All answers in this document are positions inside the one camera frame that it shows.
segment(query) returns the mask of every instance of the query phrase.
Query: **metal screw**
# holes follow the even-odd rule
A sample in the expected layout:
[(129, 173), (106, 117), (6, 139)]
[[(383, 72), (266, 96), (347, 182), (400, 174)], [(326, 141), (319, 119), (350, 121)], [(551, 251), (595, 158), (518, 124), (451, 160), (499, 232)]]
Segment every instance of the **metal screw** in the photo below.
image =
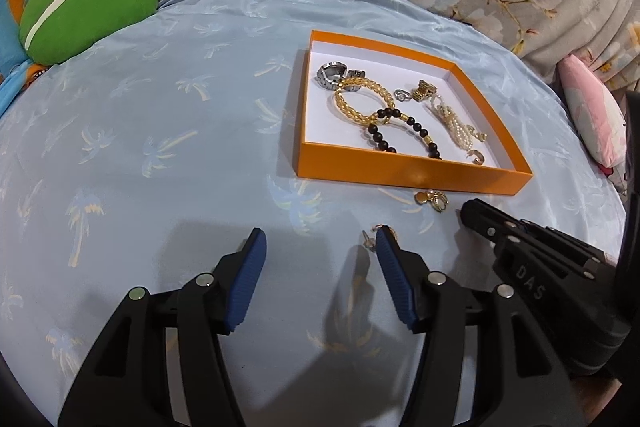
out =
[(497, 288), (498, 295), (505, 299), (510, 299), (515, 295), (515, 290), (513, 286), (509, 286), (508, 284), (500, 284)]
[(442, 272), (429, 272), (429, 275), (427, 276), (427, 280), (431, 284), (440, 286), (441, 284), (444, 284), (445, 282), (447, 282), (447, 276), (444, 275), (444, 273)]
[(146, 290), (143, 287), (132, 288), (129, 291), (129, 299), (132, 301), (139, 301), (146, 295)]
[(201, 273), (196, 277), (196, 284), (198, 286), (211, 286), (213, 282), (213, 276), (209, 272)]

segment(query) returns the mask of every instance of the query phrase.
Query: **pink pillow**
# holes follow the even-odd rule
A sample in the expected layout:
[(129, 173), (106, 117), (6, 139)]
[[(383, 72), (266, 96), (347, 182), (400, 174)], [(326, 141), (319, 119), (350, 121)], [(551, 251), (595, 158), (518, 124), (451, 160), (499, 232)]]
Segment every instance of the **pink pillow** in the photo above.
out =
[(604, 84), (574, 55), (558, 63), (569, 113), (593, 159), (610, 168), (625, 160), (625, 118)]

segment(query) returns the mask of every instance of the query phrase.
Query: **pillow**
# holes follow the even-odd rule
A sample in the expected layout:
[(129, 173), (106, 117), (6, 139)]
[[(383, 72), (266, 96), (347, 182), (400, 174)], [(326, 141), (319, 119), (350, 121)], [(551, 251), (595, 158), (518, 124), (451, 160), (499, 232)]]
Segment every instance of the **pillow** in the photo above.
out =
[(156, 11), (158, 0), (29, 0), (20, 42), (39, 64), (64, 62)]
[(575, 128), (597, 163), (612, 168), (625, 160), (625, 119), (604, 84), (579, 58), (569, 55), (558, 73)]

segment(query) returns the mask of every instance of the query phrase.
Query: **green cushion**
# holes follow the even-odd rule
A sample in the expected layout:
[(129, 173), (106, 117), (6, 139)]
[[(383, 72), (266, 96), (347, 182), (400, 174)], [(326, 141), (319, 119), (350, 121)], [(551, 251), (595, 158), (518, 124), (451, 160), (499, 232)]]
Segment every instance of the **green cushion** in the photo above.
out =
[(59, 64), (149, 17), (157, 5), (158, 0), (29, 0), (20, 20), (20, 42), (34, 62)]

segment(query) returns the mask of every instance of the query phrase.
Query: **bed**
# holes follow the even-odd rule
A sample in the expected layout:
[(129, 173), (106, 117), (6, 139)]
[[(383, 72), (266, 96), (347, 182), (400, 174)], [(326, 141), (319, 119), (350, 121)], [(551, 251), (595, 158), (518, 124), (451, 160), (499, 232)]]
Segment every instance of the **bed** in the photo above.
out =
[[(524, 152), (533, 179), (482, 196), (616, 256), (624, 210), (555, 93), (475, 29), (407, 0), (164, 0), (156, 15), (43, 74), (0, 120), (0, 349), (54, 424), (126, 292), (179, 287), (252, 227), (268, 256), (223, 351), (249, 425), (398, 425), (420, 339), (396, 317), (362, 230), (459, 283), (490, 289), (490, 245), (448, 194), (296, 178), (300, 78), (312, 29), (457, 62)], [(167, 349), (175, 350), (169, 335)], [(470, 412), (465, 360), (458, 419)], [(179, 404), (177, 419), (181, 419)]]

